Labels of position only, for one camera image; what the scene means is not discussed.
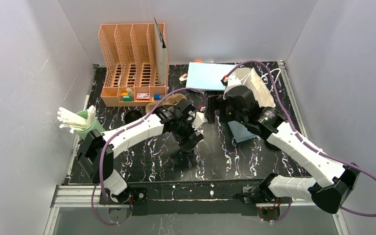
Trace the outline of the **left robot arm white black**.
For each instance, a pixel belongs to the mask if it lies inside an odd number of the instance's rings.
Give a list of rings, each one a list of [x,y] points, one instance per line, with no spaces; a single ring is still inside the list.
[[[91,130],[82,141],[76,159],[91,182],[102,187],[105,197],[118,196],[128,188],[125,179],[114,169],[114,159],[120,153],[166,132],[174,136],[182,151],[190,152],[204,138],[198,129],[205,123],[205,114],[196,111],[183,98],[170,107],[158,106],[147,115],[115,130]]]

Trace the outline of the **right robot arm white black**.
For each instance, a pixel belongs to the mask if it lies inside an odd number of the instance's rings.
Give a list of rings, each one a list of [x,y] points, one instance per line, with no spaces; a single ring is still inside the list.
[[[293,197],[311,201],[325,212],[335,214],[352,192],[360,172],[354,167],[323,157],[307,139],[291,127],[287,118],[270,106],[260,106],[251,89],[244,85],[223,95],[210,95],[206,117],[215,121],[235,121],[272,146],[290,156],[310,173],[310,177],[283,177],[269,174],[246,195],[254,200]]]

